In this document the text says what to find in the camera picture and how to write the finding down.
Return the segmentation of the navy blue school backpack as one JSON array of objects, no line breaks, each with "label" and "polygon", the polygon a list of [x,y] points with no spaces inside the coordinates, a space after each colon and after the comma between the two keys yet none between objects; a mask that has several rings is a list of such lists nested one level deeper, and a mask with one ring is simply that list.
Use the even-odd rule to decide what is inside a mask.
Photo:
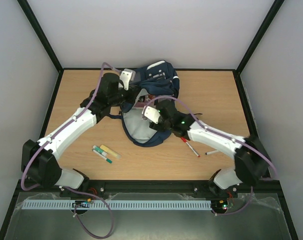
[{"label": "navy blue school backpack", "polygon": [[[173,97],[175,105],[180,91],[180,79],[173,65],[165,60],[136,68],[133,71],[135,71],[135,78],[129,83],[129,86],[139,86],[141,91],[134,104],[126,102],[121,104],[121,95],[116,96],[116,103],[120,107],[118,118],[121,119],[125,134],[135,145],[145,148],[155,147],[162,144],[173,133],[169,130],[156,131],[151,129],[149,127],[150,121],[143,119],[143,108],[134,106],[138,98],[144,95],[155,96],[148,103],[152,107],[156,106],[157,97]],[[120,90],[124,88],[120,80],[118,87]]]}]

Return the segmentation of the pink illustrated paperback book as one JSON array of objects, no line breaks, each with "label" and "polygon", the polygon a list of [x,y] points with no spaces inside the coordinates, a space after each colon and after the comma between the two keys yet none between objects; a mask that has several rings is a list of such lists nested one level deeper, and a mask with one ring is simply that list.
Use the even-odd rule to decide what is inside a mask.
[{"label": "pink illustrated paperback book", "polygon": [[135,108],[144,108],[151,100],[153,100],[156,96],[151,94],[142,95],[138,98]]}]

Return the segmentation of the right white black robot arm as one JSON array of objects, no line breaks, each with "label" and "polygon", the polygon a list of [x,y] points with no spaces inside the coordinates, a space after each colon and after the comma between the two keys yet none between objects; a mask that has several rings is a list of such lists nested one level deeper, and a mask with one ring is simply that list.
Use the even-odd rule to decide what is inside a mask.
[{"label": "right white black robot arm", "polygon": [[209,126],[192,112],[178,111],[174,97],[160,96],[156,101],[154,107],[148,104],[142,110],[151,129],[168,130],[176,137],[207,145],[233,160],[232,167],[217,170],[209,179],[207,187],[212,195],[221,196],[238,184],[254,187],[260,180],[265,180],[269,168],[274,168],[256,135],[243,137]]}]

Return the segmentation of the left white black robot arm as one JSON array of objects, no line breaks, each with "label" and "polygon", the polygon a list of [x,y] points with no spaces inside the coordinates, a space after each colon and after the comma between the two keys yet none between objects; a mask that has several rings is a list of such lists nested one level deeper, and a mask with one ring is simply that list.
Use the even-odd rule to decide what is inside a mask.
[{"label": "left white black robot arm", "polygon": [[96,88],[75,113],[56,130],[38,141],[28,140],[22,147],[21,188],[29,177],[37,186],[64,186],[78,189],[85,175],[75,169],[61,168],[58,161],[64,151],[85,131],[110,114],[111,108],[124,102],[133,104],[140,87],[133,84],[135,72],[125,69],[119,74],[101,73]]}]

